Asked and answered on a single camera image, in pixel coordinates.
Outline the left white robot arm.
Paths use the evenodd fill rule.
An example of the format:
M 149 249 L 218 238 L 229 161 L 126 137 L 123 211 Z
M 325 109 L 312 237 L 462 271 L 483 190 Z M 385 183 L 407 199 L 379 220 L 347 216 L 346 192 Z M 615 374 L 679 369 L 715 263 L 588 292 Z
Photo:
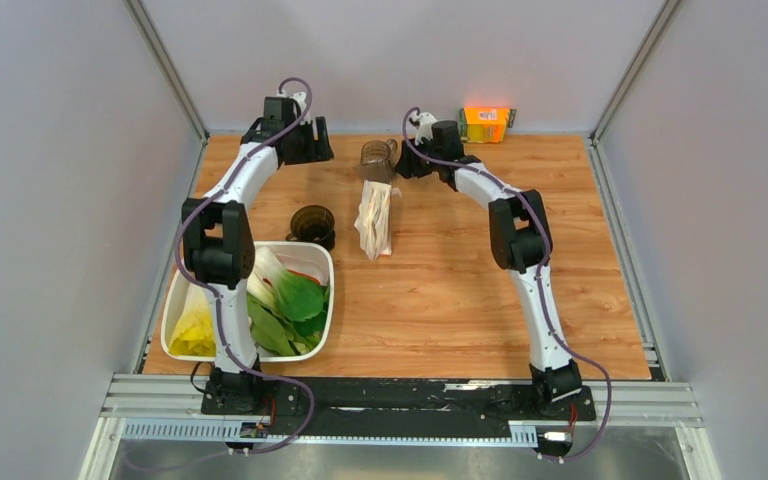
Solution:
M 308 117 L 310 103 L 304 92 L 266 97 L 262 116 L 243 136 L 227 172 L 203 198 L 182 206 L 176 262 L 182 276 L 213 301 L 216 353 L 203 392 L 204 414 L 260 413 L 282 380 L 261 371 L 250 333 L 246 287 L 255 245 L 247 208 L 282 165 L 332 158 L 323 118 Z

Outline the clear glass coffee server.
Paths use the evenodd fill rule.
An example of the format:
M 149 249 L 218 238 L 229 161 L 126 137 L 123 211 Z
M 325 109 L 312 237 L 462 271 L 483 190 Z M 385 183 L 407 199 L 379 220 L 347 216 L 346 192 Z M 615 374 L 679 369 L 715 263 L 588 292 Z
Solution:
M 359 177 L 365 181 L 390 184 L 398 159 L 399 147 L 395 139 L 368 141 L 360 151 Z

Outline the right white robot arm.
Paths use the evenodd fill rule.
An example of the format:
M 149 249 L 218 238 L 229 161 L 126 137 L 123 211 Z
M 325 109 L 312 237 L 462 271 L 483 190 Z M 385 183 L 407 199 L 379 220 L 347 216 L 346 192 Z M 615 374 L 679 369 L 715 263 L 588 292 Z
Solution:
M 541 195 L 511 186 L 467 154 L 453 120 L 413 108 L 402 127 L 413 127 L 416 134 L 403 137 L 400 175 L 435 172 L 441 182 L 486 209 L 492 256 L 509 274 L 527 325 L 533 410 L 544 418 L 575 416 L 583 382 L 551 291 L 548 260 L 553 244 Z

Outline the dark green leaf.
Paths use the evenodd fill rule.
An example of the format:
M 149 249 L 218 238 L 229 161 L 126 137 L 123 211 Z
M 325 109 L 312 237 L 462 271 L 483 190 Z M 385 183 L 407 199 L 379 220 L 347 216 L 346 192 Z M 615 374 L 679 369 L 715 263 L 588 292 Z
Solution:
M 246 302 L 254 341 L 278 356 L 295 356 L 296 352 L 282 324 L 252 295 L 247 295 Z

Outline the red chili pepper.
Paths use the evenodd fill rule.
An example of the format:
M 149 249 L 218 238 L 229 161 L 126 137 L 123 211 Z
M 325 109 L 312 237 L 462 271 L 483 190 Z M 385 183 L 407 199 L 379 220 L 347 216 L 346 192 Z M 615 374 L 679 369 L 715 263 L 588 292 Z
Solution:
M 293 278 L 292 283 L 294 285 L 316 286 L 322 287 L 323 283 L 317 277 L 307 274 L 305 272 L 289 269 L 288 274 Z

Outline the orange green carton box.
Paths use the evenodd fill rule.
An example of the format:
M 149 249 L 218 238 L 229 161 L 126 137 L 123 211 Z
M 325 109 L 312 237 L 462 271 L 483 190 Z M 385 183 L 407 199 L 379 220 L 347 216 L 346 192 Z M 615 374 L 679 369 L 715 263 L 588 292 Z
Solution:
M 459 110 L 460 137 L 464 143 L 501 143 L 516 119 L 509 107 L 463 107 Z

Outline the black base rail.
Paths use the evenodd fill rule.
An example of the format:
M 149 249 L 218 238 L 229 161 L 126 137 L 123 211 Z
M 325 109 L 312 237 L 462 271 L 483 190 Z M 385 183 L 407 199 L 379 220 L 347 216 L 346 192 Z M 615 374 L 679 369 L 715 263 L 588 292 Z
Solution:
M 571 449 L 576 424 L 597 417 L 588 387 L 550 401 L 529 382 L 353 377 L 282 382 L 215 371 L 198 391 L 203 414 L 244 417 L 241 439 L 502 440 L 515 438 L 518 422 L 558 422 L 561 439 L 542 430 L 525 443 L 560 455 Z

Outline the pack of paper filters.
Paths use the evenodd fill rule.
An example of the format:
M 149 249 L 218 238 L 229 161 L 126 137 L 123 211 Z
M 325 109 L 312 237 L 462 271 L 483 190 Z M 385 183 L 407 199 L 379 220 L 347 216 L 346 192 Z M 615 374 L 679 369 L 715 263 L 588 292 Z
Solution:
M 401 191 L 391 184 L 365 181 L 354 227 L 360 248 L 371 261 L 392 254 L 391 205 Z

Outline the dark brown coffee dripper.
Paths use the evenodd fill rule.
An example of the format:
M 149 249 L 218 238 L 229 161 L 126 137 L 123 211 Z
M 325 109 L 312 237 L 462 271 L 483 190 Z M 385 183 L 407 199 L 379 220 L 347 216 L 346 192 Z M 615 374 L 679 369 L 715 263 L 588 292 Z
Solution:
M 335 218 L 321 205 L 308 205 L 299 209 L 291 218 L 287 241 L 317 244 L 332 251 L 336 243 Z

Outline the yellow napa cabbage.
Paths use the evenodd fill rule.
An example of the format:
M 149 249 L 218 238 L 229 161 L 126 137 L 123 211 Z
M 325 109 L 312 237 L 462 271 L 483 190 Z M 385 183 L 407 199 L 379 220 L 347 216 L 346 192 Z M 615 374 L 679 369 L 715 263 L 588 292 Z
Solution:
M 210 302 L 201 287 L 186 284 L 183 308 L 167 345 L 174 356 L 213 358 L 216 355 Z

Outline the white rectangular tray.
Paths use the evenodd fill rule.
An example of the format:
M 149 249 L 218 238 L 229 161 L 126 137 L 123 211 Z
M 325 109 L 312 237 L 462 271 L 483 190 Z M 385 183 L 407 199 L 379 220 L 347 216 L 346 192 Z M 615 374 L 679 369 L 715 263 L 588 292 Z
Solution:
M 299 275 L 306 275 L 316 280 L 326 293 L 324 320 L 321 322 L 319 341 L 303 355 L 278 356 L 260 345 L 256 345 L 262 363 L 294 363 L 309 360 L 317 355 L 325 346 L 332 324 L 334 307 L 334 263 L 330 253 L 323 247 L 313 243 L 288 241 L 255 241 L 255 246 L 270 248 L 282 264 Z M 176 355 L 170 351 L 174 329 L 183 312 L 186 294 L 190 283 L 184 279 L 177 268 L 173 270 L 169 288 L 165 298 L 163 314 L 158 323 L 156 334 L 163 352 L 170 358 L 189 362 L 213 362 L 214 356 Z

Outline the green bok choy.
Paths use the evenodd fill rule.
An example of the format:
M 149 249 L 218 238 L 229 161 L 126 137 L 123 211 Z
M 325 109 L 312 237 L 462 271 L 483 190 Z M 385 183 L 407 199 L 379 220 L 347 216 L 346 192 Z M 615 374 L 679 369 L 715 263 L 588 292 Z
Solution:
M 269 310 L 292 322 L 312 320 L 326 310 L 326 294 L 317 282 L 299 275 L 265 246 L 255 250 L 247 292 Z

